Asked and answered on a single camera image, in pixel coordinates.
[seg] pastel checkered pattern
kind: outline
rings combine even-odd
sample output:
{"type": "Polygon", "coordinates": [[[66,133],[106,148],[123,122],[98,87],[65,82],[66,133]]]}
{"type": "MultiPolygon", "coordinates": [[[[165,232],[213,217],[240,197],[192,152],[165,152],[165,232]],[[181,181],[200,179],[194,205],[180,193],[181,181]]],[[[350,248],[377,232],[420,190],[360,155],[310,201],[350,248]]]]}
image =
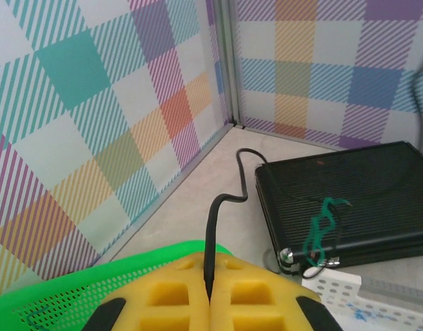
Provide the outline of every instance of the pastel checkered pattern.
{"type": "Polygon", "coordinates": [[[92,265],[228,122],[205,0],[0,0],[0,294],[92,265]]]}
{"type": "MultiPolygon", "coordinates": [[[[342,148],[416,143],[423,0],[237,0],[245,126],[342,148]]],[[[423,77],[420,82],[423,104],[423,77]]]]}

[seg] black electronic device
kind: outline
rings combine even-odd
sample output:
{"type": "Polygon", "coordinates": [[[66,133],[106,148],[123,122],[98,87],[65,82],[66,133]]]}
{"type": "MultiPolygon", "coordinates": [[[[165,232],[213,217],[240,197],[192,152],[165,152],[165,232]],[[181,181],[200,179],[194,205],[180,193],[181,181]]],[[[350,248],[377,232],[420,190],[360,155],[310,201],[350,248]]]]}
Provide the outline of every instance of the black electronic device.
{"type": "Polygon", "coordinates": [[[285,273],[297,274],[305,265],[303,242],[311,217],[319,214],[321,206],[292,196],[308,200],[332,197],[352,204],[339,208],[335,231],[322,241],[327,267],[423,255],[423,155],[410,143],[263,164],[256,169],[255,178],[273,247],[285,273]]]}

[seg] white plastic tray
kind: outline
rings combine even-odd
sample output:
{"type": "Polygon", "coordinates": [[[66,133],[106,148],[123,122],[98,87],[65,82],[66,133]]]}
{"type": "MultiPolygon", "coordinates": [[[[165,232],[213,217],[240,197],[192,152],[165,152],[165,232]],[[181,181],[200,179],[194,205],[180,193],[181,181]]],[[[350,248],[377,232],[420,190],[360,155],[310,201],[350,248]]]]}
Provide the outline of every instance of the white plastic tray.
{"type": "Polygon", "coordinates": [[[320,295],[344,331],[423,331],[423,291],[329,269],[302,285],[320,295]]]}

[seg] green mesh basket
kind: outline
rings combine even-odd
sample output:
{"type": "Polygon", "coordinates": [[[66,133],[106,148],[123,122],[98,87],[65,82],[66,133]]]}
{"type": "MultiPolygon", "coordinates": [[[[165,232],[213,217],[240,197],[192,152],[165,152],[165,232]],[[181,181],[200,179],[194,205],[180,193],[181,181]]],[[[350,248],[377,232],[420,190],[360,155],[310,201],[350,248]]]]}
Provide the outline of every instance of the green mesh basket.
{"type": "MultiPolygon", "coordinates": [[[[185,241],[28,286],[0,297],[0,330],[80,331],[110,292],[194,252],[203,241],[185,241]]],[[[218,252],[230,254],[217,246],[218,252]]]]}

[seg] yellow foam block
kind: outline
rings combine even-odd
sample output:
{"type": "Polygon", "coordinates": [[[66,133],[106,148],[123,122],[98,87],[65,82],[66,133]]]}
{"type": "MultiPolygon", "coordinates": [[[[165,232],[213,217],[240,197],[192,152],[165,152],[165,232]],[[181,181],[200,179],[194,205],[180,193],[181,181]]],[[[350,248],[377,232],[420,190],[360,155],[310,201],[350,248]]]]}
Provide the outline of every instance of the yellow foam block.
{"type": "Polygon", "coordinates": [[[203,266],[204,253],[192,254],[108,295],[126,300],[112,331],[312,330],[295,298],[320,301],[313,291],[217,254],[209,303],[203,266]]]}

